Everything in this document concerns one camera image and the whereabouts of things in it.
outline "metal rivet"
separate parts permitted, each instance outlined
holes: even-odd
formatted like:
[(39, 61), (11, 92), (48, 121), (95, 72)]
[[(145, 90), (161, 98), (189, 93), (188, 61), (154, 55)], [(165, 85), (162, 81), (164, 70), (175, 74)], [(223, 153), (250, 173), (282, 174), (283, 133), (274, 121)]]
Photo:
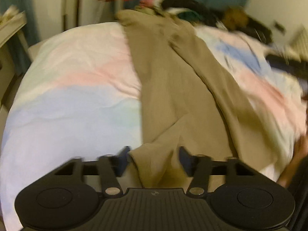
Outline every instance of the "metal rivet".
[(120, 189), (117, 187), (109, 187), (105, 190), (106, 194), (108, 195), (117, 195), (118, 193), (120, 193)]
[(204, 193), (204, 189), (200, 187), (192, 187), (189, 192), (193, 195), (202, 195)]

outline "wooden furniture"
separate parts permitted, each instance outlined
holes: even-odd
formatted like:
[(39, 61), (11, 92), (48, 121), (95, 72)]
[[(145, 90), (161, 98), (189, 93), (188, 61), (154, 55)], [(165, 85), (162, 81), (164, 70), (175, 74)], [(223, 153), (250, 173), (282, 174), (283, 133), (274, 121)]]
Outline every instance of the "wooden furniture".
[(0, 24), (0, 101), (2, 101), (3, 95), (15, 75), (14, 63), (8, 51), (6, 42), (16, 34), (26, 53), (29, 54), (27, 41), (21, 31), (26, 23), (26, 15), (22, 12), (6, 23)]
[(3, 136), (5, 123), (7, 121), (7, 116), (8, 116), (8, 110), (5, 108), (4, 105), (1, 105), (0, 103), (0, 147), (2, 143), (2, 136)]

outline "wall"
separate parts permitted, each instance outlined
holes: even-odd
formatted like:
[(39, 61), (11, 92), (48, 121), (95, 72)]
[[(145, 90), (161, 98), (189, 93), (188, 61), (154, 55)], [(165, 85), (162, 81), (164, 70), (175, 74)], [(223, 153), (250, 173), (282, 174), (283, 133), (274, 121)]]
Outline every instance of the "wall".
[[(248, 0), (245, 10), (271, 28), (276, 43), (289, 42), (301, 25), (308, 28), (308, 0)], [(285, 35), (273, 28), (274, 20), (286, 28)]]
[[(41, 41), (62, 32), (62, 0), (33, 0)], [(94, 23), (98, 0), (81, 0), (80, 25)]]

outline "ribbed black surface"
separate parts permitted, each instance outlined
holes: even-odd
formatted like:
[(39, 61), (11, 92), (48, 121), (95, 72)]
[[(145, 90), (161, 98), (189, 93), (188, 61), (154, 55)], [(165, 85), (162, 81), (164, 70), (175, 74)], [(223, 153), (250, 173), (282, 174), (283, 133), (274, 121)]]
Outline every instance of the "ribbed black surface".
[(122, 198), (107, 200), (88, 223), (74, 230), (220, 231), (238, 230), (212, 213), (205, 200), (187, 197), (182, 189), (130, 189)]

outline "bed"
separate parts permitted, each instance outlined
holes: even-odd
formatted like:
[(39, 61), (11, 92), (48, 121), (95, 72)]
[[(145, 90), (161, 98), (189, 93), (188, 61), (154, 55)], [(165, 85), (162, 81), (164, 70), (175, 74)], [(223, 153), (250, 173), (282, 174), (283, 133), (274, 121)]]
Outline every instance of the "bed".
[[(260, 172), (277, 180), (306, 132), (298, 81), (271, 70), (268, 46), (247, 35), (195, 27), (237, 82), (275, 145), (275, 162)], [(17, 194), (74, 157), (96, 160), (142, 145), (141, 83), (123, 27), (78, 27), (44, 43), (10, 110), (0, 159), (0, 198), (7, 231), (22, 228)], [(127, 186), (134, 184), (131, 179)]]

